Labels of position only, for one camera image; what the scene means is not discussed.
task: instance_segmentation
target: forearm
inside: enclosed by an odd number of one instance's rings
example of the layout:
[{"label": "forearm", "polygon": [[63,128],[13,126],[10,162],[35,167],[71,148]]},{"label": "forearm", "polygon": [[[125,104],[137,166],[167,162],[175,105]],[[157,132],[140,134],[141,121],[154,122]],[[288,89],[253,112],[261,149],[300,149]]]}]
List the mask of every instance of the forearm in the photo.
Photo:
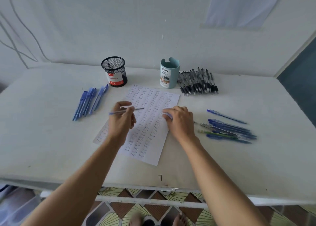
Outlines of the forearm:
[{"label": "forearm", "polygon": [[81,225],[118,149],[115,140],[106,139],[81,168],[33,211],[23,226]]},{"label": "forearm", "polygon": [[268,225],[258,209],[202,147],[198,138],[181,142],[219,226]]}]

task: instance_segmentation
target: teal pen holder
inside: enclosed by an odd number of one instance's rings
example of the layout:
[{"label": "teal pen holder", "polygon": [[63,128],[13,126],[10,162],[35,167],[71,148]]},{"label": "teal pen holder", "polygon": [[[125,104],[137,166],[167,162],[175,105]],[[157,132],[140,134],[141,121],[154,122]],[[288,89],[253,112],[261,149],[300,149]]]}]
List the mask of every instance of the teal pen holder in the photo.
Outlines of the teal pen holder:
[{"label": "teal pen holder", "polygon": [[160,62],[160,85],[171,89],[177,84],[178,74],[180,70],[180,61],[170,57],[169,62],[162,59]]}]

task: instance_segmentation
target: white tabletop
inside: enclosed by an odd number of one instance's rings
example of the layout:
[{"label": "white tabletop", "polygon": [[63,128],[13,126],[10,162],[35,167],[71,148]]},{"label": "white tabletop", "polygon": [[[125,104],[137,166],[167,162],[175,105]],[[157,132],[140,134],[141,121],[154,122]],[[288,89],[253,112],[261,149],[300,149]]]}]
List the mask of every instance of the white tabletop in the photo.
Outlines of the white tabletop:
[{"label": "white tabletop", "polygon": [[[26,71],[0,94],[0,177],[63,182],[97,149],[94,137],[132,84],[161,88],[158,70],[126,68],[126,73],[128,83],[111,87],[96,114],[73,122],[82,91],[107,84],[101,67],[50,64]],[[204,148],[246,194],[316,199],[316,129],[279,81],[214,77],[219,95],[181,95],[178,105],[187,106],[198,122],[216,118],[207,109],[244,120],[258,140],[247,145],[197,133]],[[104,186],[198,189],[187,156],[170,133],[157,167],[117,155]]]}]

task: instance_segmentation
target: person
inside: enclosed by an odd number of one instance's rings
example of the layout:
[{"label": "person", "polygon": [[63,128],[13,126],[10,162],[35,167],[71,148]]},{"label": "person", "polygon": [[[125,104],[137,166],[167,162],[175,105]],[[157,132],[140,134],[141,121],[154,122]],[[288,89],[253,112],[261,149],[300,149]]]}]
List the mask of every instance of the person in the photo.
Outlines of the person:
[{"label": "person", "polygon": [[[118,111],[131,102],[117,102]],[[89,159],[45,199],[24,221],[23,226],[80,226],[100,190],[113,160],[124,144],[129,129],[136,124],[134,107],[122,115],[109,116],[109,133]],[[207,153],[194,134],[193,114],[186,107],[164,109],[168,128],[181,144],[192,166],[210,213],[218,226],[266,226],[265,218],[248,197],[233,183]],[[132,217],[129,225],[140,226],[140,216]],[[176,217],[174,226],[186,224],[185,217]]]}]

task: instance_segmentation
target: dark blue panel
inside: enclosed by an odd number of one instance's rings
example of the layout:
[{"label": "dark blue panel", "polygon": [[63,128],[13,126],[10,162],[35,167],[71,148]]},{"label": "dark blue panel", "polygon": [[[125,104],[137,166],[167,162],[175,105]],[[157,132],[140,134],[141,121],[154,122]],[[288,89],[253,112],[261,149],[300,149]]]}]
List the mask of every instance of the dark blue panel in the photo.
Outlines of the dark blue panel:
[{"label": "dark blue panel", "polygon": [[279,75],[278,80],[316,127],[316,38]]}]

